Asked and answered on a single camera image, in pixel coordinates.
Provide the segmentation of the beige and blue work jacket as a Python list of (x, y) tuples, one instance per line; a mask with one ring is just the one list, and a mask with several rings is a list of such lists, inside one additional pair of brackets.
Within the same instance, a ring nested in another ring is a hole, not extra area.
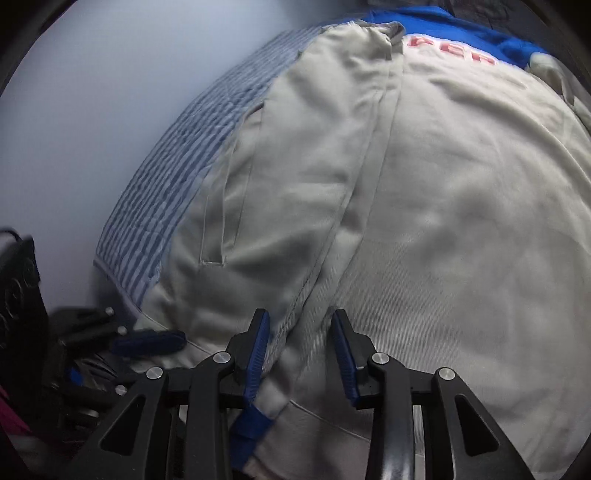
[(270, 313), (257, 479), (360, 479), (332, 310), (410, 368), (455, 369), (538, 479), (590, 432), (590, 96), (399, 23), (325, 29), (225, 141), (143, 320), (193, 366)]

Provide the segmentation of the blue striped bed sheet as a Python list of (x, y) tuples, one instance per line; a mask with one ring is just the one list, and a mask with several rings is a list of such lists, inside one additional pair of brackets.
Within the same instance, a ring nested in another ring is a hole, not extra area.
[(281, 32), (203, 90), (156, 142), (119, 197), (94, 263), (125, 310), (138, 316), (188, 203), (240, 119), (320, 27)]

